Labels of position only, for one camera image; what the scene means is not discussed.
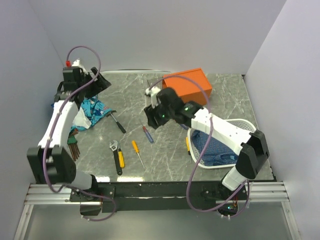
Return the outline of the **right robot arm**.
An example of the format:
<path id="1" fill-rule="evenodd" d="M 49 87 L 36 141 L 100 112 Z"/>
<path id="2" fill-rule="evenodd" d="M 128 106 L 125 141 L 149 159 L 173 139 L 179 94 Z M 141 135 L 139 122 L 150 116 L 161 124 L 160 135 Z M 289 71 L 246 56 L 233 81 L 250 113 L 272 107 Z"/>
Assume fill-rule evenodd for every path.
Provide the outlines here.
<path id="1" fill-rule="evenodd" d="M 255 179 L 269 158 L 268 144 L 262 131 L 239 128 L 194 101 L 184 103 L 170 87 L 160 89 L 154 86 L 146 89 L 145 94 L 151 99 L 151 104 L 144 109 L 150 127 L 157 129 L 169 120 L 175 120 L 220 141 L 238 156 L 235 166 L 218 188 L 222 198 L 231 199 L 245 180 Z"/>

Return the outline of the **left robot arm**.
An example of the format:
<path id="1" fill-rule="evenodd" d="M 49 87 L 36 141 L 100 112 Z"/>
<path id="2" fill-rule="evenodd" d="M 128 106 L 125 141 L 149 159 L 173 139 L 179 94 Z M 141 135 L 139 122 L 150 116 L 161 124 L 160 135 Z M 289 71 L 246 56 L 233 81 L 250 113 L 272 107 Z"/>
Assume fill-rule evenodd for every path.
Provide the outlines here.
<path id="1" fill-rule="evenodd" d="M 74 118 L 84 99 L 96 96 L 111 86 L 99 69 L 87 72 L 82 66 L 66 66 L 63 81 L 54 95 L 53 113 L 42 139 L 27 150 L 27 159 L 37 184 L 46 184 L 54 193 L 69 187 L 86 200 L 94 201 L 101 196 L 96 177 L 78 171 L 75 161 L 66 148 Z"/>

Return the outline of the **yellow slim screwdriver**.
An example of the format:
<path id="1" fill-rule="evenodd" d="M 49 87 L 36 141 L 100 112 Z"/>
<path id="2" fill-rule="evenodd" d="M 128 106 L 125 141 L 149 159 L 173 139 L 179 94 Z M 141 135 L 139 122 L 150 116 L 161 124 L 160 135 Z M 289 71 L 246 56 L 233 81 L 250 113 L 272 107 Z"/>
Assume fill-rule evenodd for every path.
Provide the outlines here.
<path id="1" fill-rule="evenodd" d="M 138 148 L 137 143 L 134 140 L 132 140 L 131 143 L 132 143 L 133 149 L 135 150 L 136 154 L 138 155 L 138 158 L 139 158 L 139 160 L 140 160 L 140 162 L 142 164 L 143 169 L 145 170 L 146 168 L 145 168 L 145 165 L 144 165 L 144 163 L 142 161 L 142 158 L 140 156 L 140 150 Z"/>

